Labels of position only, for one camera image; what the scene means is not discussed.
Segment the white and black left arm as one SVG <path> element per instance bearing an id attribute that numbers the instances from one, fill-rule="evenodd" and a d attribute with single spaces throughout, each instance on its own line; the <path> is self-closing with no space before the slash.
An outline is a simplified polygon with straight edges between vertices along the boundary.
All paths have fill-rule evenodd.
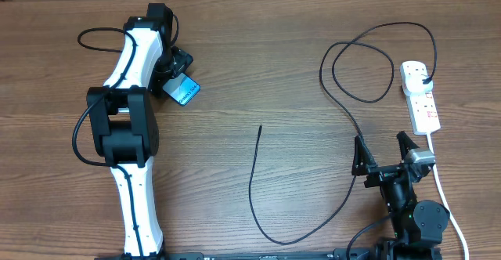
<path id="1" fill-rule="evenodd" d="M 119 30 L 124 46 L 114 72 L 88 90 L 82 114 L 91 123 L 100 166 L 109 168 L 121 201 L 122 259 L 166 259 L 153 194 L 153 162 L 160 133 L 151 98 L 185 106 L 199 91 L 186 71 L 193 57 L 176 46 L 178 18 L 164 3 L 150 3 Z"/>

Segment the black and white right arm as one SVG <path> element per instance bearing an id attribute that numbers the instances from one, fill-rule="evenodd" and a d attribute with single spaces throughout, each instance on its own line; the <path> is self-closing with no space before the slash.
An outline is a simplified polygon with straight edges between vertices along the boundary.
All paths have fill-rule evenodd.
<path id="1" fill-rule="evenodd" d="M 380 166 L 360 136 L 355 137 L 351 173 L 366 178 L 364 187 L 377 187 L 386 203 L 396 240 L 406 246 L 435 247 L 449 223 L 450 212 L 432 200 L 418 201 L 413 185 L 435 165 L 435 155 L 417 146 L 405 132 L 396 135 L 401 161 Z"/>

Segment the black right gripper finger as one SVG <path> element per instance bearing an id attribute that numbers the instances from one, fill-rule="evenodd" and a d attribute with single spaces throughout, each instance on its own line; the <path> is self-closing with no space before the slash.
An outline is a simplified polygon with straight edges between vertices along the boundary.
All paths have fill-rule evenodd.
<path id="1" fill-rule="evenodd" d="M 354 176 L 368 175 L 375 171 L 377 162 L 369 151 L 364 139 L 357 135 L 355 137 L 354 157 L 351 174 Z"/>
<path id="2" fill-rule="evenodd" d="M 418 149 L 419 147 L 410 139 L 410 137 L 404 132 L 400 131 L 396 138 L 398 140 L 398 145 L 400 149 L 401 159 L 404 161 L 406 155 L 410 150 Z"/>

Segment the smartphone with light screen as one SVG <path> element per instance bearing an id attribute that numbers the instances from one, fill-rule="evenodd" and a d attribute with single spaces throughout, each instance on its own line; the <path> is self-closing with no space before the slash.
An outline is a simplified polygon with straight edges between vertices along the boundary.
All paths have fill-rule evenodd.
<path id="1" fill-rule="evenodd" d="M 200 91 L 200 86 L 188 75 L 181 73 L 168 80 L 162 89 L 180 106 L 185 106 Z"/>

